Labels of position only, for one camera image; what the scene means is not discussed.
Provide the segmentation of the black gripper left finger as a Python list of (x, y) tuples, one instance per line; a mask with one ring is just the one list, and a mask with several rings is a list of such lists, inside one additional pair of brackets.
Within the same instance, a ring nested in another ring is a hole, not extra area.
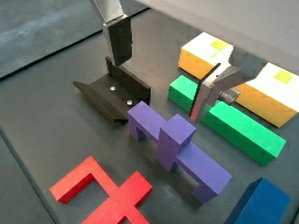
[(107, 38), (112, 62), (122, 66), (133, 58), (131, 17), (125, 13), (119, 0), (90, 0), (103, 18), (103, 32)]

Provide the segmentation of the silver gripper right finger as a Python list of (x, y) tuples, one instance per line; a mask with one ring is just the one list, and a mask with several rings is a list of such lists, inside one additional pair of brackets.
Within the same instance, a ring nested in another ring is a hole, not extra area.
[(209, 71), (198, 84), (190, 112), (190, 118), (195, 123), (203, 115), (206, 104), (214, 106), (217, 101), (223, 101), (230, 105), (241, 94), (231, 80), (239, 68), (230, 66), (219, 75), (215, 75), (214, 72), (219, 67), (221, 64)]

